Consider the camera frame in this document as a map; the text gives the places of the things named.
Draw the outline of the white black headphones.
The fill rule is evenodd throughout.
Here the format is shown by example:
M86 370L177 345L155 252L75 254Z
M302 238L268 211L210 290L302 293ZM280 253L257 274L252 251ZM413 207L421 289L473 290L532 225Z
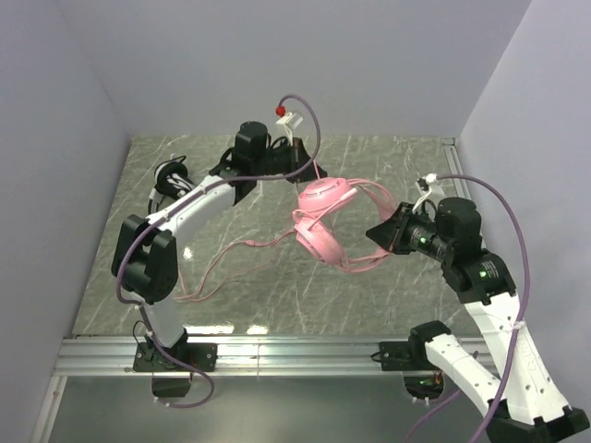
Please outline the white black headphones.
M186 158L186 155L173 155L154 169L155 184L149 194L149 214L157 212L166 198L177 201L196 187L184 165Z

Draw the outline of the pink headphones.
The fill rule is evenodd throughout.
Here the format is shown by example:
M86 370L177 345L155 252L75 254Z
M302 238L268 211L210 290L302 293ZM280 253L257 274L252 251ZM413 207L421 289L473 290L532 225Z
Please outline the pink headphones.
M370 198L382 222L394 213L395 200L384 186L361 178L325 177L310 183L298 196L292 212L296 240L317 261L346 273L362 273L378 267L389 252L382 247L370 255L349 257L335 237L336 214L360 193Z

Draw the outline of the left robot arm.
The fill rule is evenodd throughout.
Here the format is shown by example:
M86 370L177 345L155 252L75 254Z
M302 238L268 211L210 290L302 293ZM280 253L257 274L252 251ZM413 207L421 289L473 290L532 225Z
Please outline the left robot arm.
M198 184L181 192L171 184L184 177L184 162L173 158L156 175L154 190L173 202L146 217L128 216L121 225L112 273L115 295L134 306L147 328L148 344L174 365L191 362L188 334L171 293L178 281L178 252L206 222L241 202L261 181L311 182L327 173L301 139L271 140L261 122L243 123L235 142Z

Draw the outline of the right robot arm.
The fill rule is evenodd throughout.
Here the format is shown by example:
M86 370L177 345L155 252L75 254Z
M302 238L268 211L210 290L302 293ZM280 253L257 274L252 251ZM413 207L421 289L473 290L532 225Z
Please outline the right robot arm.
M560 393L518 313L525 302L504 261L482 246L481 216L465 198L445 198L435 216L401 204L366 236L394 255L421 253L440 263L446 283L476 322L497 369L490 373L440 321L411 330L416 362L442 370L485 419L492 442L561 442L590 426Z

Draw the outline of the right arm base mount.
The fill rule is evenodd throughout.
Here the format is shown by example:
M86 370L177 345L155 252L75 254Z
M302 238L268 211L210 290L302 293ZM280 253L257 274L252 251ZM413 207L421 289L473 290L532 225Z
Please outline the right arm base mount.
M380 365L382 372L400 372L412 401L430 404L442 399L442 371L417 354L408 341L381 341L370 359Z

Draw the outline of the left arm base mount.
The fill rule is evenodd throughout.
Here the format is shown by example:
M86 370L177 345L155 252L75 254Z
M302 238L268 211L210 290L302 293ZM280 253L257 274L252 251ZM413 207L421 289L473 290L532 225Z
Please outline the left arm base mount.
M166 358L151 340L139 342L132 365L134 373L151 375L152 394L165 401L183 399L196 376L206 374L210 384L218 358L218 345L212 342L186 342L164 349L181 365Z

